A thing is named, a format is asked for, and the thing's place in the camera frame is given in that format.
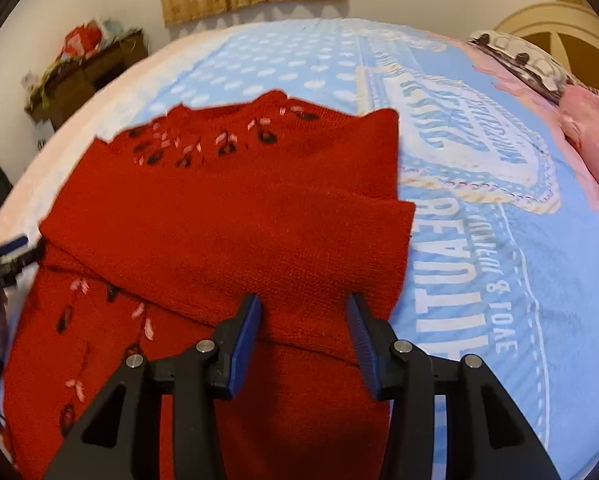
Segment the red knitted sweater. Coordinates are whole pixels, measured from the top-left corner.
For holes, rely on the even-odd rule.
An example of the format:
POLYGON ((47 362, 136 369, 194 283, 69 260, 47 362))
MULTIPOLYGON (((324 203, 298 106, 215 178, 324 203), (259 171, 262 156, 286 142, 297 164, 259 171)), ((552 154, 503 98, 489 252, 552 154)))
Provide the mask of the red knitted sweater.
POLYGON ((95 140, 41 222, 44 257, 4 375, 19 471, 43 476, 122 359, 174 356, 244 296, 262 304, 245 384, 217 408, 231 479, 373 479, 388 409, 346 320, 403 290, 412 204, 398 115, 351 116, 272 91, 95 140))

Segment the black white patterned pillow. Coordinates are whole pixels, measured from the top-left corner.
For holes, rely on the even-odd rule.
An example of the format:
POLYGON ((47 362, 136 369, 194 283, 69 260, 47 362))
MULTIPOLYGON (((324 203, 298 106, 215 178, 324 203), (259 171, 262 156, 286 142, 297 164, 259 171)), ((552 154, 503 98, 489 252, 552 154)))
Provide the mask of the black white patterned pillow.
POLYGON ((554 104, 560 102, 567 86, 585 86, 550 53, 520 37, 478 30, 470 36, 470 44, 554 104))

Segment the pink quilt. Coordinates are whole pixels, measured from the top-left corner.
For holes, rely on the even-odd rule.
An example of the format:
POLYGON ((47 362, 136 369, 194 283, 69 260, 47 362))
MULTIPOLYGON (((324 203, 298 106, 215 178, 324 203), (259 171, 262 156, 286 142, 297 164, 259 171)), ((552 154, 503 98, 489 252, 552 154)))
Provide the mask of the pink quilt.
POLYGON ((599 212, 599 96, 584 87, 567 86, 557 119, 577 181, 591 208, 599 212))

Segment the cream wooden headboard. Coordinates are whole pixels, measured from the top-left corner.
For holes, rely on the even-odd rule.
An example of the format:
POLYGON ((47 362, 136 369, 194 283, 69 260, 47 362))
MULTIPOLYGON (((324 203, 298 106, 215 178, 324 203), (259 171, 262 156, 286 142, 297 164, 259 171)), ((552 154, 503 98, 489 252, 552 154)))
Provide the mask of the cream wooden headboard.
POLYGON ((507 16, 495 29, 520 38, 546 32, 551 55, 565 68, 571 68, 571 61, 563 36, 577 38, 599 51, 599 16, 575 3, 554 1, 525 6, 507 16))

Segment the blue polka dot blanket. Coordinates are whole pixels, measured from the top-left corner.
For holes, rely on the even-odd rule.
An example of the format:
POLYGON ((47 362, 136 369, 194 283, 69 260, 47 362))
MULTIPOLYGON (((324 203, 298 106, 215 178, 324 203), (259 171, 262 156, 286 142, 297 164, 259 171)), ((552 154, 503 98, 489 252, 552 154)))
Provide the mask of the blue polka dot blanket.
POLYGON ((280 89, 400 117, 397 188, 417 205, 398 336, 482 356, 565 479, 599 460, 599 203, 554 108, 469 44, 306 20, 192 37, 132 90, 132 122, 280 89))

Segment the brown wooden desk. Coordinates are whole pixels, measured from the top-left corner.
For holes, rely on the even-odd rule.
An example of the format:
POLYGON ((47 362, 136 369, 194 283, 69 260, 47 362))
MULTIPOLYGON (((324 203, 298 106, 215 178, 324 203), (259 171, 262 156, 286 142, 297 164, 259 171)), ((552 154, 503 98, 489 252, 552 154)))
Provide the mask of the brown wooden desk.
POLYGON ((50 122, 56 131, 96 92, 147 55, 143 30, 133 29, 87 60, 61 62, 31 92, 25 112, 36 124, 50 122))

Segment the red bag on desk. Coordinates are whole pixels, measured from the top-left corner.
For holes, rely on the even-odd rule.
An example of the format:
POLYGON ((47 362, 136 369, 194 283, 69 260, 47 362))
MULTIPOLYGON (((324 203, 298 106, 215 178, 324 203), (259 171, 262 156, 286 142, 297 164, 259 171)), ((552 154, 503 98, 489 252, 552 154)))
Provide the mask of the red bag on desk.
POLYGON ((98 50, 103 40, 103 32, 98 23, 90 21, 88 24, 74 28, 65 36, 61 56, 65 58, 87 58, 98 50))

